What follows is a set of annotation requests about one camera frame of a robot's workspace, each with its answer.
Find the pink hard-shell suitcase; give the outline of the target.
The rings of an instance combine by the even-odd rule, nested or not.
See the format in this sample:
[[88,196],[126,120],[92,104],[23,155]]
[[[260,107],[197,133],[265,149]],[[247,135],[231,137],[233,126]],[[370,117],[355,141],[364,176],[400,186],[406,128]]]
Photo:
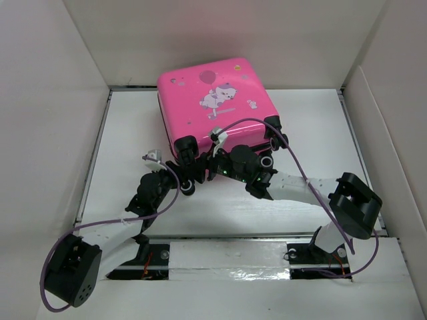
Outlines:
[[247,145],[272,154],[288,142],[278,110],[245,58],[165,72],[157,80],[157,98],[177,164],[211,151],[214,127],[228,134],[225,151]]

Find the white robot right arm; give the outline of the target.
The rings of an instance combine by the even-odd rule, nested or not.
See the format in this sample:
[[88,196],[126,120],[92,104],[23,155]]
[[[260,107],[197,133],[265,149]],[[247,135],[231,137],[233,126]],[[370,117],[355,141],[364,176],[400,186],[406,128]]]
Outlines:
[[353,239],[373,234],[382,208],[381,198],[357,175],[345,172],[337,179],[310,179],[274,169],[271,152],[256,153],[247,145],[231,151],[213,147],[207,157],[209,176],[222,175],[244,183],[255,198],[297,201],[326,210],[330,222],[319,227],[308,245],[308,254],[323,262]]

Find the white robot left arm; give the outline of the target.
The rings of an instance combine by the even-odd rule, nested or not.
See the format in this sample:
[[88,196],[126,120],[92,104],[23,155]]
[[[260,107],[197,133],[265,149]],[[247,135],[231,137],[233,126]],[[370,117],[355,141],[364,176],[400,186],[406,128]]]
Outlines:
[[78,225],[62,234],[48,252],[39,280],[46,310],[61,313],[84,304],[101,269],[111,272],[128,260],[144,263],[149,249],[141,243],[141,234],[173,206],[160,207],[166,195],[171,190],[192,193],[209,167],[205,155],[175,164],[151,152],[143,160],[150,172],[142,176],[136,194],[117,218]]

